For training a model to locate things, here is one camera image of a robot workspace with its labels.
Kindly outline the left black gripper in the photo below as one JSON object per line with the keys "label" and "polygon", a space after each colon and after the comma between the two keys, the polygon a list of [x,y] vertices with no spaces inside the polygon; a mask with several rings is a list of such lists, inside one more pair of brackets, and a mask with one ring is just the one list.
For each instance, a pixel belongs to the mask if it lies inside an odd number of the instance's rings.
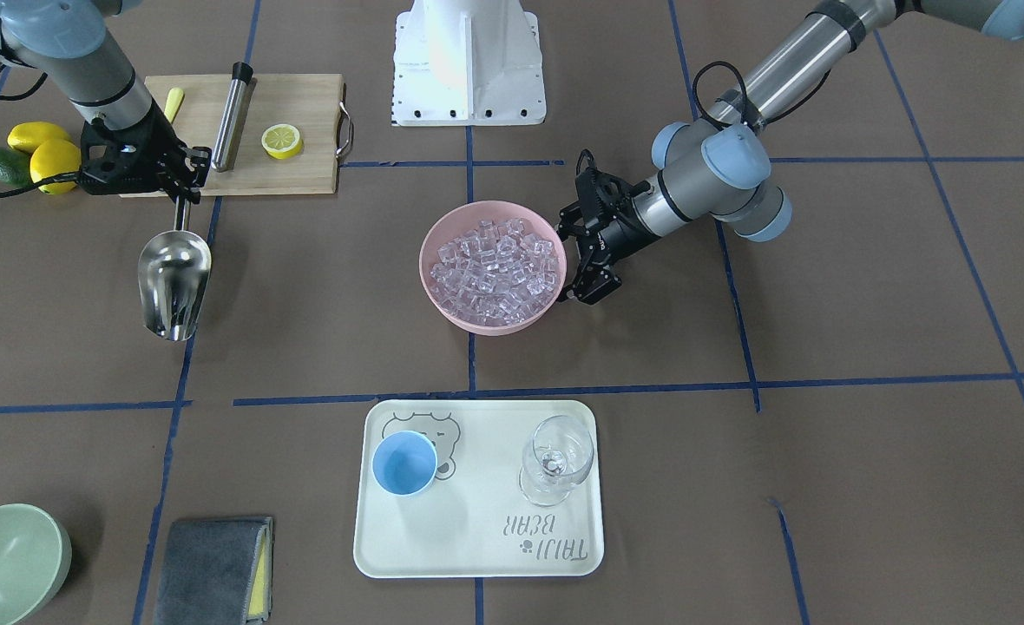
{"label": "left black gripper", "polygon": [[631,185],[603,173],[591,151],[583,149],[574,184],[578,201],[560,211],[557,222],[561,240],[575,238],[579,256],[575,276],[564,287],[564,300],[594,305],[623,284],[611,265],[652,244],[651,230],[640,222],[634,203],[638,195],[651,190],[651,183]]}

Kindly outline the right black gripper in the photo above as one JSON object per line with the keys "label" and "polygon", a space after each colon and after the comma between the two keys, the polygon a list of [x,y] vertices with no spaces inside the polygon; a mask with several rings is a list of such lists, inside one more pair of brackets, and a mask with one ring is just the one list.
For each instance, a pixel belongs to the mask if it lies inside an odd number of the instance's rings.
{"label": "right black gripper", "polygon": [[148,112],[126,129],[111,129],[101,118],[85,122],[80,148],[76,183],[85,193],[163,191],[178,205],[194,205],[212,163],[212,149],[182,145],[162,112]]}

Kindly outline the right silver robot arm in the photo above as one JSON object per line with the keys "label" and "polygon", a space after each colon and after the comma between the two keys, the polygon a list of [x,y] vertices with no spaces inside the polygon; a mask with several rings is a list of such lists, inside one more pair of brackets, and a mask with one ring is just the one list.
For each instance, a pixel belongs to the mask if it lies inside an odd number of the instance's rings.
{"label": "right silver robot arm", "polygon": [[196,203],[211,151],[186,145],[151,96],[108,16],[131,1],[0,1],[0,59],[47,76],[84,118],[76,181],[84,193],[162,193]]}

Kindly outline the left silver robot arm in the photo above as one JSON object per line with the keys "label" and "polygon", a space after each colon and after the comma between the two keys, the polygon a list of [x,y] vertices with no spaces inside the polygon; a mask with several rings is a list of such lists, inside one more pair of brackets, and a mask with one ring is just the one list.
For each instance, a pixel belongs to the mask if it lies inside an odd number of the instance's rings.
{"label": "left silver robot arm", "polygon": [[821,1],[737,87],[711,107],[695,102],[694,122],[667,124],[652,147],[654,174],[630,183],[604,173],[591,151],[575,166],[578,198],[556,232],[573,239],[578,266],[559,300],[592,305],[618,289],[618,261],[702,216],[738,237],[763,242],[790,226],[792,202],[770,181],[761,134],[815,95],[835,64],[870,33],[923,13],[1001,40],[1024,39],[1024,1]]}

